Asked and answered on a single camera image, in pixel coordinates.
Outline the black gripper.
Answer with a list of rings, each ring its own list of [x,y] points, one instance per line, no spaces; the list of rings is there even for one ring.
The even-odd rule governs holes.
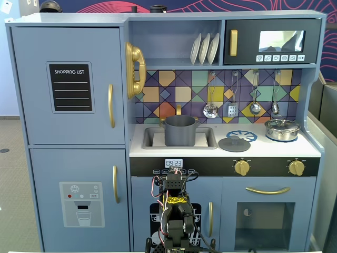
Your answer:
[[[180,173],[169,173],[164,179],[164,192],[169,196],[180,196],[186,192],[186,176]]]

